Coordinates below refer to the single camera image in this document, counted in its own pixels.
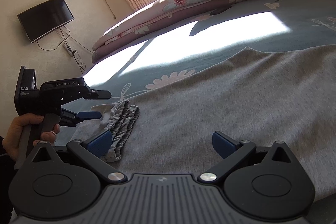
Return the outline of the person left hand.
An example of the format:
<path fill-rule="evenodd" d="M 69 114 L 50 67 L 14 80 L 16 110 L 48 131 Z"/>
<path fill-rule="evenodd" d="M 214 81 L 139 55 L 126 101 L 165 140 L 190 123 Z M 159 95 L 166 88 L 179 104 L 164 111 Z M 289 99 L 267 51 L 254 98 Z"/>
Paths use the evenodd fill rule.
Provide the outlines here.
<path fill-rule="evenodd" d="M 31 124 L 40 124 L 43 121 L 43 117 L 35 114 L 24 114 L 15 117 L 11 122 L 7 135 L 2 141 L 3 148 L 7 154 L 13 159 L 17 160 L 19 153 L 19 142 L 23 128 Z M 56 124 L 51 131 L 41 133 L 41 136 L 33 141 L 33 146 L 36 146 L 39 141 L 45 140 L 54 144 L 56 141 L 56 135 L 60 133 L 60 126 Z"/>

